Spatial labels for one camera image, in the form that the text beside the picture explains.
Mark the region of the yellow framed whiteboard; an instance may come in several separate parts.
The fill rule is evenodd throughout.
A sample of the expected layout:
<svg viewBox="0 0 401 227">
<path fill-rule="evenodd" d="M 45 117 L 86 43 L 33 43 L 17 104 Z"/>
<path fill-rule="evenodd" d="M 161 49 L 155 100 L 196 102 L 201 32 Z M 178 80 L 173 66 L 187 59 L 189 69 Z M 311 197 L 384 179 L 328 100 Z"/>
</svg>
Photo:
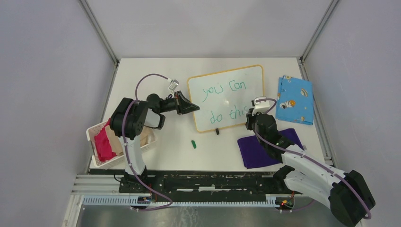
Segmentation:
<svg viewBox="0 0 401 227">
<path fill-rule="evenodd" d="M 199 107 L 192 113 L 198 132 L 238 126 L 246 122 L 252 100 L 264 95 L 264 70 L 252 65 L 194 76 L 187 86 Z"/>
</svg>

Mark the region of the green marker cap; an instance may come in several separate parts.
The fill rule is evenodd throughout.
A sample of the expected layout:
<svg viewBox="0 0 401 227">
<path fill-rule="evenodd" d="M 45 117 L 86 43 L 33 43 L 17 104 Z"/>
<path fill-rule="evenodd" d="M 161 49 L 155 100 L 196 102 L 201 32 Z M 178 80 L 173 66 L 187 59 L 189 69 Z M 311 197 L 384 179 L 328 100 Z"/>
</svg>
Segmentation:
<svg viewBox="0 0 401 227">
<path fill-rule="evenodd" d="M 193 146 L 193 148 L 197 148 L 195 141 L 194 141 L 194 140 L 192 140 L 191 142 L 192 142 L 192 146 Z"/>
</svg>

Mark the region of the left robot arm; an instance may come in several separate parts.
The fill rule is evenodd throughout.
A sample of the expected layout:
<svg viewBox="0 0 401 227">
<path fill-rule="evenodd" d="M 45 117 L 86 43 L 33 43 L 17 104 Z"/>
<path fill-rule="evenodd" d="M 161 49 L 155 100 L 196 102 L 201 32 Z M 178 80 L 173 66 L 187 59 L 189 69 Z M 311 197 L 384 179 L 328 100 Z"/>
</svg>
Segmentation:
<svg viewBox="0 0 401 227">
<path fill-rule="evenodd" d="M 162 99 L 157 94 L 148 95 L 145 101 L 123 98 L 110 118 L 110 128 L 118 137 L 125 158 L 123 180 L 136 192 L 148 188 L 147 168 L 142 157 L 140 134 L 145 127 L 163 128 L 165 112 L 176 111 L 178 115 L 189 114 L 200 107 L 187 99 L 181 91 Z"/>
</svg>

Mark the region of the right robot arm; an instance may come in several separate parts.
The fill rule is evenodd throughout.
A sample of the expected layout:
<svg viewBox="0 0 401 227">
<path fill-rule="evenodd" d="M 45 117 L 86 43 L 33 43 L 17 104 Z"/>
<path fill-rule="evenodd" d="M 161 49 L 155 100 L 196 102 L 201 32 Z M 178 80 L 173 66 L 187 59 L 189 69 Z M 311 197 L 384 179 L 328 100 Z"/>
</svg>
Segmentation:
<svg viewBox="0 0 401 227">
<path fill-rule="evenodd" d="M 345 172 L 308 155 L 279 133 L 272 115 L 256 108 L 247 112 L 245 126 L 255 133 L 265 152 L 284 165 L 273 180 L 277 192 L 304 194 L 327 207 L 347 227 L 371 219 L 375 200 L 361 173 Z"/>
</svg>

